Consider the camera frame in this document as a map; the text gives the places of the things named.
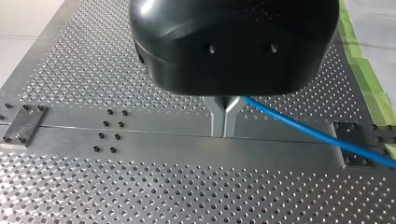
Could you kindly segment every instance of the perforated table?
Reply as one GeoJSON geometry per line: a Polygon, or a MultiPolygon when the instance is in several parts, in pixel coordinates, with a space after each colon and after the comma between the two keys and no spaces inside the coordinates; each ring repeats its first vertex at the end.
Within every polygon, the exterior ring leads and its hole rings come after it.
{"type": "MultiPolygon", "coordinates": [[[[48,108],[27,148],[0,148],[0,222],[396,223],[387,167],[348,166],[248,105],[211,137],[201,97],[146,76],[127,8],[66,0],[0,90],[2,136],[22,105],[48,108]]],[[[372,129],[339,34],[307,87],[256,99],[329,134],[359,123],[378,152],[394,134],[372,129]]]]}

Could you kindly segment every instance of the black plastic housing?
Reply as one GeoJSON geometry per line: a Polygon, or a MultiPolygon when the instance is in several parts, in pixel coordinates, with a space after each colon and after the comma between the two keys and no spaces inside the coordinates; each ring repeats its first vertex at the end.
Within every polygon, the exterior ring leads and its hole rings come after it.
{"type": "Polygon", "coordinates": [[[136,50],[160,87],[188,95],[272,95],[315,77],[338,0],[132,0],[136,50]]]}

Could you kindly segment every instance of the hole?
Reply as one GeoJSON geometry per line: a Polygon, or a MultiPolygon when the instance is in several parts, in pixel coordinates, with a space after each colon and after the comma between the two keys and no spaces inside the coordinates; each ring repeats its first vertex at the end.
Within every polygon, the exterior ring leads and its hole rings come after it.
{"type": "Polygon", "coordinates": [[[269,42],[269,43],[265,44],[265,45],[263,46],[262,49],[263,49],[264,52],[266,52],[266,53],[275,54],[275,53],[277,53],[278,47],[277,47],[277,44],[274,44],[274,43],[272,43],[272,42],[269,42]]]}
{"type": "Polygon", "coordinates": [[[210,43],[204,44],[203,48],[204,51],[209,52],[210,54],[214,54],[216,52],[216,47],[210,43]]]}

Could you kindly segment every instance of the bolt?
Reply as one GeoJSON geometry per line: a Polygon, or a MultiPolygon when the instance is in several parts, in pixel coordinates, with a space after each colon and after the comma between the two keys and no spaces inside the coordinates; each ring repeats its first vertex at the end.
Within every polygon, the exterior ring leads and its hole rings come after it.
{"type": "Polygon", "coordinates": [[[356,129],[356,128],[358,128],[358,126],[359,125],[357,123],[353,123],[352,126],[350,127],[350,129],[356,129]]]}
{"type": "Polygon", "coordinates": [[[381,154],[384,155],[384,156],[388,156],[389,151],[387,149],[382,149],[381,154]]]}
{"type": "Polygon", "coordinates": [[[369,161],[368,159],[364,159],[364,160],[363,160],[363,165],[367,165],[367,164],[369,164],[369,162],[370,162],[370,161],[369,161]]]}
{"type": "Polygon", "coordinates": [[[350,164],[351,161],[352,161],[352,157],[346,158],[346,164],[350,164]]]}
{"type": "Polygon", "coordinates": [[[94,146],[93,151],[98,152],[100,150],[99,146],[94,146]]]}

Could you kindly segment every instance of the blue hose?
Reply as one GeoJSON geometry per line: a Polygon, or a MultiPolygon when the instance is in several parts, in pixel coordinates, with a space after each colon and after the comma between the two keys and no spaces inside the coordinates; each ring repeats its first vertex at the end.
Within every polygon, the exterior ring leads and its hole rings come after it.
{"type": "Polygon", "coordinates": [[[289,117],[286,117],[278,112],[276,112],[275,110],[269,108],[266,105],[262,105],[259,102],[257,102],[256,100],[247,97],[247,96],[243,96],[243,99],[248,102],[249,104],[253,105],[254,107],[260,109],[263,113],[273,117],[274,119],[278,119],[286,124],[288,124],[289,126],[303,132],[303,133],[307,133],[325,143],[337,146],[337,147],[341,147],[344,150],[348,150],[350,152],[353,152],[355,154],[361,155],[364,158],[367,158],[369,160],[372,161],[376,161],[379,163],[382,163],[388,167],[392,167],[394,169],[396,169],[396,160],[393,160],[389,157],[385,157],[382,156],[379,153],[376,153],[370,149],[364,148],[364,147],[359,147],[356,146],[354,144],[336,139],[334,137],[331,137],[329,135],[327,135],[326,133],[322,133],[316,129],[313,129],[309,126],[306,126],[294,119],[290,119],[289,117]]]}

